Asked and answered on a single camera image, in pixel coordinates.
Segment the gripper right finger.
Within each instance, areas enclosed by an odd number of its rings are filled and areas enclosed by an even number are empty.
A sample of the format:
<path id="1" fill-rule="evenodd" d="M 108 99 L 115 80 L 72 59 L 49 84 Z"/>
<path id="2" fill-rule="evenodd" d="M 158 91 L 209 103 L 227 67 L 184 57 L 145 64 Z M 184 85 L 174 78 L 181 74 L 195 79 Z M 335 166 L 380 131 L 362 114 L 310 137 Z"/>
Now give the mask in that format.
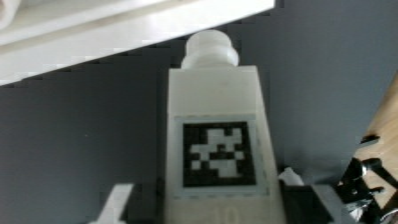
<path id="1" fill-rule="evenodd" d="M 287 224 L 357 224 L 330 185 L 307 185 L 291 167 L 278 176 Z"/>

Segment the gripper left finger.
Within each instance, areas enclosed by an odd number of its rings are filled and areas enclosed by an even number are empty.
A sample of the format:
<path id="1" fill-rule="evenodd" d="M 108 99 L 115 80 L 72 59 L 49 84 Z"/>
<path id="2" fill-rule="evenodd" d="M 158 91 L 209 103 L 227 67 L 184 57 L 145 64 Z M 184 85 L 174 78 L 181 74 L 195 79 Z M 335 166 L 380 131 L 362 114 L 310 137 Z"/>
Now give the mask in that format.
<path id="1" fill-rule="evenodd" d="M 133 198 L 136 193 L 135 183 L 117 183 L 111 187 L 97 218 L 87 224 L 154 224 L 156 215 L 142 217 L 138 202 Z"/>

